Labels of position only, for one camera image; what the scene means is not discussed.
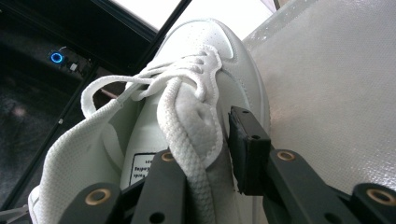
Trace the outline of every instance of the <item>black bracket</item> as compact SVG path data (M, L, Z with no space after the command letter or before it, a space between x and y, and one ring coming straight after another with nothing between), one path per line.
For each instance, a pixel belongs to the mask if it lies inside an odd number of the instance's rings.
M228 145L239 191L263 196L271 224L396 223L395 191L359 184L349 196L332 189L301 155L275 150L268 134L246 109L232 107ZM186 183L170 151L161 151L148 176L123 191L109 183L84 189L67 207L60 223L182 224L186 222Z
M396 192L360 184L330 188L298 153L274 150L253 114L232 107L229 147L239 191L263 196L269 223L396 223Z
M185 223L186 176L169 150L158 152L148 176L124 191L110 183L85 188L60 223Z

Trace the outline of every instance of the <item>screw hole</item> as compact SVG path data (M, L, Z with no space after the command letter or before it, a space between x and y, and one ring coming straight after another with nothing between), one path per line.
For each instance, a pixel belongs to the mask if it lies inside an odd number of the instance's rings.
M387 193L381 189L367 189L367 195L378 203L382 203L384 205L396 205L396 198L393 197L391 194Z
M163 223L165 215L163 213L154 213L149 217L151 223Z
M175 158L173 157L171 152L165 152L163 153L163 155L161 156L161 158L163 159L163 161L174 161Z
M85 198L85 203L88 205L98 205L107 201L111 196L109 189L96 189L91 191Z
M282 161L294 161L296 157L287 151L280 151L276 154Z
M329 221L332 224L341 224L341 223L343 223L341 218L339 218L338 216L336 216L335 214L332 214L332 213L326 213L324 215L324 217L326 218L327 221Z

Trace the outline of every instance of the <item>black mechanical part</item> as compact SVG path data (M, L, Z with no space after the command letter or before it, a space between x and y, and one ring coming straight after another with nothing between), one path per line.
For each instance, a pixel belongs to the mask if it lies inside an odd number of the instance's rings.
M170 151L157 153L131 223L185 223L186 183L186 176Z
M361 223L396 223L396 192L377 184L353 189L350 208Z
M266 172L274 181L291 222L359 223L298 153L285 149L272 151Z
M263 195L263 161L267 161L271 140L253 114L237 106L229 114L228 146L238 189L246 195Z
M143 178L122 191L120 200L123 208L122 223L131 222L137 202L139 201L140 193L145 186L145 181L146 178Z
M121 223L119 208L120 187L110 183L98 183L85 188L64 211L61 224Z
M82 57L92 58L102 67L118 74L140 72L127 64L140 60L140 55L153 40L147 40L138 33L144 29L139 21L131 18L134 20L132 25L136 25L132 29L128 27L131 23L120 22L92 1L55 0L49 3L45 0L3 0L0 1L0 8L7 16L35 27L50 39L75 49Z

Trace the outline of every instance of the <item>shoe upper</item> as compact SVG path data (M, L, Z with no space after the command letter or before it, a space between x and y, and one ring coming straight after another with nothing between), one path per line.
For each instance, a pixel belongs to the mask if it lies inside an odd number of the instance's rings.
M87 118L49 150L39 200L29 200L35 202L29 204L31 212L39 209L39 223L57 222L74 196L91 184L120 183L124 188L140 145L152 152L170 147L188 179L197 223L253 223L257 204L234 190L225 141L228 112L232 105L249 109L268 132L269 110L260 74L231 30L214 20L186 22L168 34L141 74L104 79L134 84L97 111L84 92L92 94L101 81L83 92ZM140 91L143 84L149 87ZM143 97L147 100L138 115L136 100ZM125 123L134 126L132 133Z

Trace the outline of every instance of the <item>metal bolt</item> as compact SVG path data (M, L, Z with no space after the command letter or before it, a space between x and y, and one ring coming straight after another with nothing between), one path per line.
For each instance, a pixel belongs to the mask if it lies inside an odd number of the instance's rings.
M296 159L296 157L294 156L294 154L292 154L291 152L288 151L279 151L276 154L282 161L294 161Z
M98 205L107 201L111 196L109 189L96 189L91 191L85 198L85 203L88 205Z
M378 203L388 206L396 205L396 198L382 189L367 189L367 195Z
M163 153L161 158L163 159L163 161L174 161L175 160L175 158L173 157L172 153L170 153L170 152Z

